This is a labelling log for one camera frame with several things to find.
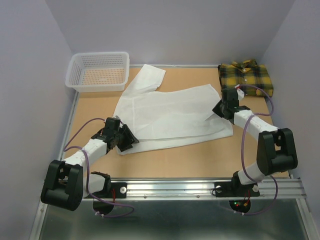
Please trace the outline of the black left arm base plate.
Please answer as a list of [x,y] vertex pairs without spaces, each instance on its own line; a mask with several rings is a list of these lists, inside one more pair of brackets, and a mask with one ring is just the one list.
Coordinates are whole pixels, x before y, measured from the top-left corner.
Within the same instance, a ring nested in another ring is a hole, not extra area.
[[111,182],[108,192],[101,190],[92,194],[101,199],[125,199],[128,184],[126,182]]

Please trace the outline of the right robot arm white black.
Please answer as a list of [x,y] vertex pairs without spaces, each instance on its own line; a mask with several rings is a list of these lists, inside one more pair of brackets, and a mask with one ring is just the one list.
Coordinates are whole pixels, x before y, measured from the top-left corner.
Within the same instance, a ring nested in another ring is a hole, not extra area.
[[262,120],[261,114],[254,113],[247,106],[240,105],[245,93],[239,86],[221,91],[221,100],[213,108],[219,117],[243,129],[241,153],[244,153],[245,137],[250,134],[257,141],[256,161],[242,166],[230,181],[218,181],[212,194],[218,198],[258,197],[258,183],[275,173],[293,170],[298,166],[293,132],[278,128]]

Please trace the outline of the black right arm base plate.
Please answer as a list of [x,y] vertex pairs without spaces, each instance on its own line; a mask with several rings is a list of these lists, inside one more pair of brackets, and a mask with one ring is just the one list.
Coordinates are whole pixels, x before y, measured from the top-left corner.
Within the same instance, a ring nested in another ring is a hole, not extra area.
[[257,184],[242,185],[231,181],[218,181],[214,183],[211,193],[218,198],[259,197]]

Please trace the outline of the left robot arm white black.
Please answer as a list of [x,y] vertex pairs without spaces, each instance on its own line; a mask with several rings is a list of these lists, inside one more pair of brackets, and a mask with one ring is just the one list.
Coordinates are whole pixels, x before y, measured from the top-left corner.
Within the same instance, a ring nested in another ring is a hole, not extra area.
[[75,146],[73,155],[49,164],[40,195],[42,203],[74,211],[90,197],[95,200],[95,214],[109,218],[116,199],[126,198],[127,183],[113,183],[109,174],[91,171],[90,166],[113,149],[132,149],[139,140],[119,118],[108,117],[103,122],[104,127],[85,146]]

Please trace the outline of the white long sleeve shirt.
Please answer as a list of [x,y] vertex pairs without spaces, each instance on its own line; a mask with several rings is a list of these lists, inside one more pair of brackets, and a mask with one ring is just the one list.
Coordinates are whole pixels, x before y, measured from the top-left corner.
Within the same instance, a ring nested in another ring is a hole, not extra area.
[[213,113],[220,101],[210,85],[160,92],[166,72],[145,64],[116,105],[114,115],[138,139],[119,155],[161,150],[233,136],[231,123]]

